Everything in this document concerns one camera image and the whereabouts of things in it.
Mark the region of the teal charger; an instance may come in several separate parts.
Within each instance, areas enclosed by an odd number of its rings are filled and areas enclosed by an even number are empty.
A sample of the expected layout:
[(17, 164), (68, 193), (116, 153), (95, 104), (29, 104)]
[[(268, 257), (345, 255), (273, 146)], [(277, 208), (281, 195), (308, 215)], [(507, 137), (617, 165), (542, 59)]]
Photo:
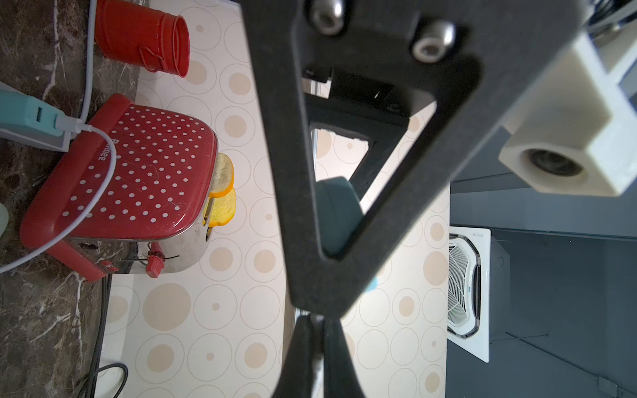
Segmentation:
[(1, 128), (19, 134), (63, 136), (56, 127), (58, 116), (65, 114), (33, 96), (12, 91), (1, 91)]

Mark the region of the blue earbud case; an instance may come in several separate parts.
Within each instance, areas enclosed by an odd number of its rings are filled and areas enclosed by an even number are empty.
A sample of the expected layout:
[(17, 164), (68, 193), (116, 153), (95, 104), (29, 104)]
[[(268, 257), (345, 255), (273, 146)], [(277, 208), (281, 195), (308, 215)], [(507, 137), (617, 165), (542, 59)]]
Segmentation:
[(363, 220), (360, 200), (345, 177), (332, 177), (315, 184), (318, 231), (323, 253), (338, 259)]

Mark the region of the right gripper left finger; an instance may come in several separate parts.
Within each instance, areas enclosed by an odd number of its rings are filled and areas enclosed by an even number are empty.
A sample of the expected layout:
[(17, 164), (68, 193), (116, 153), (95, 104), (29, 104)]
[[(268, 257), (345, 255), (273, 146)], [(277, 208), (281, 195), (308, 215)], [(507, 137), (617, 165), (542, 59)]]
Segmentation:
[(310, 398), (314, 386), (313, 352), (311, 318), (300, 316), (272, 398)]

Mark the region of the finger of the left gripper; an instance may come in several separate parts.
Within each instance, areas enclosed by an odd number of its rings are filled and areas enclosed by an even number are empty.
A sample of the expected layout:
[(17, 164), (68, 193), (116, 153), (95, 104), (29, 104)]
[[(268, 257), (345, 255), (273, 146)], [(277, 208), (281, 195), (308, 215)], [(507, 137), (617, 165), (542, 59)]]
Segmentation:
[[(340, 36), (303, 1), (245, 1), (242, 16), (274, 180), (292, 303), (340, 318), (426, 210), (572, 43), (584, 1), (355, 1)], [(340, 67), (426, 91), (437, 109), (337, 258), (319, 242), (301, 84)]]
[(332, 69), (329, 83), (327, 98), (305, 96), (309, 127), (368, 144), (349, 179), (363, 197), (406, 132), (412, 90), (339, 69)]

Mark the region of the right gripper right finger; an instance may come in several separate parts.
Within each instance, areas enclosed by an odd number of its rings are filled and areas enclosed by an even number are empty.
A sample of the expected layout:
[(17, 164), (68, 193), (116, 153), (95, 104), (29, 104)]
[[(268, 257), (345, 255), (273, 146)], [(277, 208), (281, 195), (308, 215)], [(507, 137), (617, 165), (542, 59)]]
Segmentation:
[(325, 318), (323, 322), (323, 368), (324, 397), (365, 398), (337, 319)]

